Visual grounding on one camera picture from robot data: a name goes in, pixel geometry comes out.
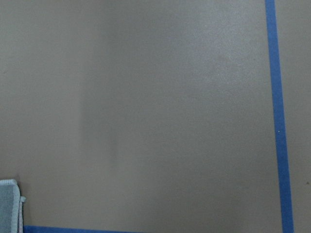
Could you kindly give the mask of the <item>pink towel with grey hem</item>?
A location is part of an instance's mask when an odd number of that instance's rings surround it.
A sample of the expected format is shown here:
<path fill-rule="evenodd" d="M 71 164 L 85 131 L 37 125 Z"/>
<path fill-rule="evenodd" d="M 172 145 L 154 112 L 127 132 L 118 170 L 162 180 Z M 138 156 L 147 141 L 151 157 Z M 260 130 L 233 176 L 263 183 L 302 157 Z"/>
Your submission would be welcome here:
<path fill-rule="evenodd" d="M 20 194 L 14 179 L 0 181 L 0 232 L 23 233 L 23 204 L 26 198 Z"/>

